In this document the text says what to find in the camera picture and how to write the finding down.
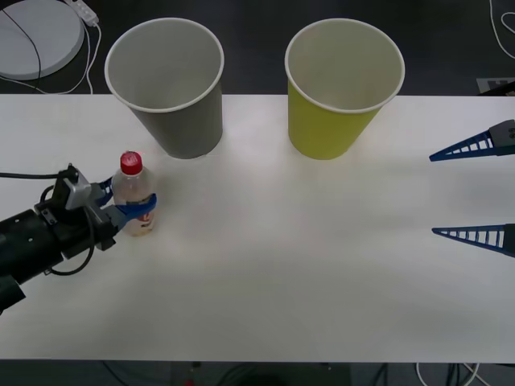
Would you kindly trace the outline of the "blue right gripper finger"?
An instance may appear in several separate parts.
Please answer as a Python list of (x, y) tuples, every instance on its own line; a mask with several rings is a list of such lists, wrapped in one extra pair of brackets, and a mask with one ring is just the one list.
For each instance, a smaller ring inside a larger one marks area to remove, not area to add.
[(503, 121), (463, 141), (432, 154), (431, 162), (461, 158), (514, 155), (514, 120)]
[(432, 228), (438, 236), (514, 257), (514, 224)]

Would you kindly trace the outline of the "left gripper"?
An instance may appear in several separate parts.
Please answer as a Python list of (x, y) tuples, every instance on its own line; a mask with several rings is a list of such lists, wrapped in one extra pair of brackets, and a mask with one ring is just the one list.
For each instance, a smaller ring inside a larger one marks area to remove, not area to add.
[(116, 244), (114, 237), (120, 231), (130, 236), (145, 236), (152, 230), (157, 195), (150, 194), (141, 202), (107, 206), (113, 197), (112, 180), (109, 177), (90, 184), (89, 200), (95, 204), (71, 211), (51, 204), (50, 199), (35, 205), (35, 211), (51, 230), (67, 260), (91, 245), (101, 251), (112, 248)]

